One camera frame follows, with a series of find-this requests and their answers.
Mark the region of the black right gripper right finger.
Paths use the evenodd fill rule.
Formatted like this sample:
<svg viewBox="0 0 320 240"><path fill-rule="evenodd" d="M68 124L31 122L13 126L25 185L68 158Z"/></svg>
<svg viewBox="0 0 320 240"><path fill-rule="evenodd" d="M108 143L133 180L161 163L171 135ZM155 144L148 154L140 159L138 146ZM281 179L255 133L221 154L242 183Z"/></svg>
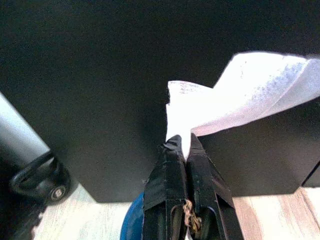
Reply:
<svg viewBox="0 0 320 240"><path fill-rule="evenodd" d="M193 240L244 240L231 190L195 134L186 172L193 201L189 218Z"/></svg>

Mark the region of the blue bucket white rim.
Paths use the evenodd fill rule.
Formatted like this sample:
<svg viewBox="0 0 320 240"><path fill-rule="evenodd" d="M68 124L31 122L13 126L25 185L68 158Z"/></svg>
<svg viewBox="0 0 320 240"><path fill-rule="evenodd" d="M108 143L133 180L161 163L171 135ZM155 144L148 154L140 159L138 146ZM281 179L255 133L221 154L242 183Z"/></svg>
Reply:
<svg viewBox="0 0 320 240"><path fill-rule="evenodd" d="M130 205L120 231L119 240L142 240L144 225L144 193Z"/></svg>

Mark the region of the black kettlebell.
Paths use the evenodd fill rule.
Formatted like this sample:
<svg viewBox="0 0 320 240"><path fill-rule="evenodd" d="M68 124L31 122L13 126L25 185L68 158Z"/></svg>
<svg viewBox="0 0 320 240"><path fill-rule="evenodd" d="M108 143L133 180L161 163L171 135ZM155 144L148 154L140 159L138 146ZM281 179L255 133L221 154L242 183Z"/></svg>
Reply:
<svg viewBox="0 0 320 240"><path fill-rule="evenodd" d="M63 164L48 151L16 173L9 186L16 194L46 205L56 205L68 195L71 177Z"/></svg>

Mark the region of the white round post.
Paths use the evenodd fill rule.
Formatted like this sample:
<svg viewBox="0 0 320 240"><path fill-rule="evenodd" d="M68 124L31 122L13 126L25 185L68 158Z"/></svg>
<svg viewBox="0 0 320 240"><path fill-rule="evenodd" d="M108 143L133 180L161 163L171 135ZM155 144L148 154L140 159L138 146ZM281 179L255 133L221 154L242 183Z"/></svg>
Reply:
<svg viewBox="0 0 320 240"><path fill-rule="evenodd" d="M47 144L0 92L0 176L11 176L50 151Z"/></svg>

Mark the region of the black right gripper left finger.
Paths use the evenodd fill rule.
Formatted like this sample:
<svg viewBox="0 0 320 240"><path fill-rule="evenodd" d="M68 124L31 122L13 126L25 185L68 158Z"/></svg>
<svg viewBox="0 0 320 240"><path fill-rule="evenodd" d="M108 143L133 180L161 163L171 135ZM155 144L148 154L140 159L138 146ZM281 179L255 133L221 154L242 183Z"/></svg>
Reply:
<svg viewBox="0 0 320 240"><path fill-rule="evenodd" d="M187 198L182 138L175 135L161 146L144 189L141 240L184 240L187 227L183 205Z"/></svg>

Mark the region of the white paper sheet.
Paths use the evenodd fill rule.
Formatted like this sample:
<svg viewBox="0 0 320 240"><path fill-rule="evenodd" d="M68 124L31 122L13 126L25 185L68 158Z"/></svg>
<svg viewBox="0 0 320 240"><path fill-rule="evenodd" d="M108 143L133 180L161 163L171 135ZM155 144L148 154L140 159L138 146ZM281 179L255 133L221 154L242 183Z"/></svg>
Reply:
<svg viewBox="0 0 320 240"><path fill-rule="evenodd" d="M241 52L213 87L173 80L167 88L166 138L180 136L187 158L192 135L243 126L320 97L320 54Z"/></svg>

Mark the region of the black cabinet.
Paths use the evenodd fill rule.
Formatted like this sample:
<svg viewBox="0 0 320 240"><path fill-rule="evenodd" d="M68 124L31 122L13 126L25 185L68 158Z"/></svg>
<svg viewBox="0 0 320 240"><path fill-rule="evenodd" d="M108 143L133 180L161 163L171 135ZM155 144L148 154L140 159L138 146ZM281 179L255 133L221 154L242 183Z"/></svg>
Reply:
<svg viewBox="0 0 320 240"><path fill-rule="evenodd" d="M0 92L100 203L143 191L168 82L248 51L320 54L320 0L0 0Z"/></svg>

